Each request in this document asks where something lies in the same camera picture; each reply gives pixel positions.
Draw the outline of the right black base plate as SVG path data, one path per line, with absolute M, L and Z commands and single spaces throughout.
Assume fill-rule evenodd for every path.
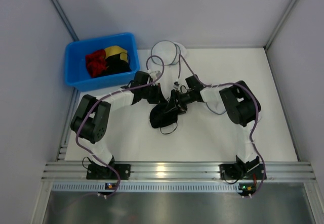
M 264 174 L 262 164 L 255 166 L 252 169 L 245 168 L 244 165 L 238 163 L 225 163 L 220 165 L 221 179 L 225 181 L 235 180 L 261 180 Z

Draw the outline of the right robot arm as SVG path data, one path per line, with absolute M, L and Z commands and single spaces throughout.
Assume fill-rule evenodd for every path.
M 193 102 L 221 102 L 227 116 L 236 126 L 238 143 L 236 163 L 242 171 L 249 172 L 260 164 L 260 157 L 252 139 L 261 105 L 247 84 L 240 80 L 235 83 L 204 85 L 196 75 L 186 78 L 189 90 L 182 93 L 172 90 L 165 113 L 171 118 L 187 111 Z

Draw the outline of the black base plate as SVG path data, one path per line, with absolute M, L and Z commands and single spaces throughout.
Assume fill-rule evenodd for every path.
M 220 165 L 221 179 L 225 181 L 235 180 L 261 180 L 264 174 L 262 164 L 255 166 L 252 169 L 245 168 L 244 165 L 238 163 L 225 163 Z
M 131 174 L 130 164 L 115 164 L 114 170 L 119 174 L 121 180 L 128 180 Z M 105 166 L 90 164 L 87 167 L 87 180 L 117 180 L 117 174 Z

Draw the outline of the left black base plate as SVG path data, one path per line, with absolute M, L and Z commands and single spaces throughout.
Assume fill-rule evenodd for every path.
M 115 164 L 114 170 L 119 174 L 121 180 L 128 180 L 131 174 L 130 164 Z M 105 166 L 90 164 L 87 167 L 87 180 L 117 180 L 117 174 Z

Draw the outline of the blue plastic bin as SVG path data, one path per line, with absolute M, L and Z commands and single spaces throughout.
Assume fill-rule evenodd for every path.
M 92 78 L 86 69 L 86 55 L 110 46 L 119 46 L 127 51 L 131 71 Z M 127 84 L 139 70 L 135 37 L 129 32 L 75 41 L 65 48 L 65 83 L 81 92 Z

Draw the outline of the white mesh laundry bag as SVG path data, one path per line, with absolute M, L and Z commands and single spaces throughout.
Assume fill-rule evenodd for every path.
M 224 104 L 218 101 L 207 102 L 206 107 L 208 110 L 210 110 L 212 113 L 216 115 L 223 115 L 226 113 Z
M 152 62 L 156 65 L 161 65 L 160 60 L 155 57 L 160 57 L 164 65 L 176 65 L 179 63 L 179 55 L 186 56 L 187 49 L 184 45 L 171 41 L 171 40 L 161 40 L 157 42 L 150 50 L 150 55 L 152 56 Z

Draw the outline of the red garment in bin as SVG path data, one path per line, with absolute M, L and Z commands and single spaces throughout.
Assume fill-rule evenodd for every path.
M 107 72 L 106 52 L 104 49 L 97 50 L 86 55 L 86 69 L 91 78 L 104 76 Z

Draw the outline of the black garment in bin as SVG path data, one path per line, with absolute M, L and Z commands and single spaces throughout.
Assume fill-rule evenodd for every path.
M 105 76 L 131 72 L 129 65 L 129 56 L 126 53 L 119 53 L 109 56 L 105 59 Z

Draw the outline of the yellow bra in bin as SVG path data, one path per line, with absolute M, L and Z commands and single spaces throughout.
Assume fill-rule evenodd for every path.
M 120 55 L 121 60 L 128 62 L 128 52 L 120 46 L 110 46 L 105 48 L 104 51 L 105 59 L 111 56 Z

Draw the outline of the black bra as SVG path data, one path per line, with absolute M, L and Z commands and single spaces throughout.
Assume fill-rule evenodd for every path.
M 150 112 L 149 122 L 152 128 L 159 129 L 162 135 L 170 135 L 178 128 L 179 108 L 174 97 L 165 103 L 157 104 Z

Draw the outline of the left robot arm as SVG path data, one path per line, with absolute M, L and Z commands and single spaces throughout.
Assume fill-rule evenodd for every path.
M 89 153 L 92 162 L 109 167 L 113 161 L 108 146 L 100 142 L 106 133 L 110 113 L 141 100 L 151 104 L 164 100 L 157 82 L 162 74 L 160 71 L 138 71 L 129 86 L 123 86 L 99 99 L 89 94 L 82 97 L 70 128 L 76 134 L 76 144 Z

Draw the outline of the aluminium mounting rail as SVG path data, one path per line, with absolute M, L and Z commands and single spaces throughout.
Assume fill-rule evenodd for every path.
M 127 162 L 124 173 L 129 181 L 199 181 L 212 182 L 221 179 L 221 162 Z M 86 169 L 80 161 L 49 162 L 42 173 L 43 181 L 83 181 Z M 267 162 L 265 171 L 268 182 L 291 183 L 316 180 L 308 162 Z

